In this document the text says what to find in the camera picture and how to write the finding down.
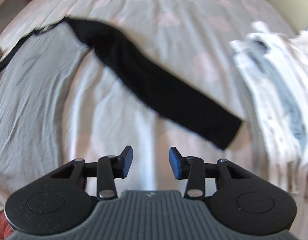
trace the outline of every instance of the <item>light blue fabric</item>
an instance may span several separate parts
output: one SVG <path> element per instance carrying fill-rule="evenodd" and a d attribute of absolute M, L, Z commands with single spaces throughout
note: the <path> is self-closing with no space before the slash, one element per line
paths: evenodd
<path fill-rule="evenodd" d="M 261 42 L 252 41 L 249 43 L 249 49 L 250 57 L 254 59 L 260 70 L 264 74 L 267 74 L 269 81 L 276 88 L 282 106 L 290 116 L 290 130 L 299 142 L 301 152 L 304 153 L 308 141 L 307 131 L 299 105 L 294 98 L 293 93 L 290 91 L 290 88 L 281 77 L 278 70 L 266 57 L 264 57 L 264 54 L 267 52 L 267 47 Z"/>

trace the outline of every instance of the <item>black trim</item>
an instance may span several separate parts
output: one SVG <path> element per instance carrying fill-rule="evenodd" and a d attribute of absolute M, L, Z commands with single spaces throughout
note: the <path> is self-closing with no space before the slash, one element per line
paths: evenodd
<path fill-rule="evenodd" d="M 236 135 L 241 120 L 216 102 L 149 61 L 120 31 L 101 22 L 64 18 L 78 39 L 95 49 L 124 84 L 163 117 L 198 133 L 225 149 Z M 0 71 L 33 33 L 22 38 L 0 63 Z"/>

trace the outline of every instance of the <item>gray plastic base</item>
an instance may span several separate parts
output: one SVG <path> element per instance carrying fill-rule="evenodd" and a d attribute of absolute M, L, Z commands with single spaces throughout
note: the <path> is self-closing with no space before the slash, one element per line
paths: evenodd
<path fill-rule="evenodd" d="M 52 236 L 20 232 L 8 240 L 296 240 L 283 231 L 272 236 L 248 236 L 219 223 L 202 201 L 184 199 L 179 191 L 123 192 L 99 202 L 80 226 Z"/>

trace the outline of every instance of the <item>bed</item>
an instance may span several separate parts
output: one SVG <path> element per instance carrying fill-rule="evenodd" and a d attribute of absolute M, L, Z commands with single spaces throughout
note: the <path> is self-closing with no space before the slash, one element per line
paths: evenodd
<path fill-rule="evenodd" d="M 246 122 L 221 151 L 145 106 L 90 51 L 65 101 L 63 163 L 74 158 L 94 162 L 131 145 L 134 159 L 128 177 L 116 181 L 119 194 L 125 189 L 178 189 L 183 193 L 185 182 L 174 179 L 168 163 L 171 146 L 205 162 L 229 159 L 267 179 L 267 154 L 255 125 L 251 95 L 234 67 L 228 45 L 252 32 L 251 23 L 256 20 L 266 22 L 274 32 L 295 35 L 265 0 L 34 0 L 1 34 L 4 55 L 34 28 L 66 15 L 104 21 L 124 31 L 149 59 Z M 96 180 L 89 179 L 87 192 L 95 195 Z M 206 180 L 206 194 L 214 192 L 214 181 Z M 0 210 L 10 193 L 0 188 Z M 302 193 L 295 199 L 298 215 L 291 232 L 306 240 L 308 203 Z"/>

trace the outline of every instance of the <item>red fabric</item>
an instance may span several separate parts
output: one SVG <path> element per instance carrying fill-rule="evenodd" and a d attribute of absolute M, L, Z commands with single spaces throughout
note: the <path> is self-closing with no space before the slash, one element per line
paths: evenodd
<path fill-rule="evenodd" d="M 6 239 L 11 233 L 13 232 L 12 228 L 10 227 L 4 211 L 0 212 L 0 239 Z"/>

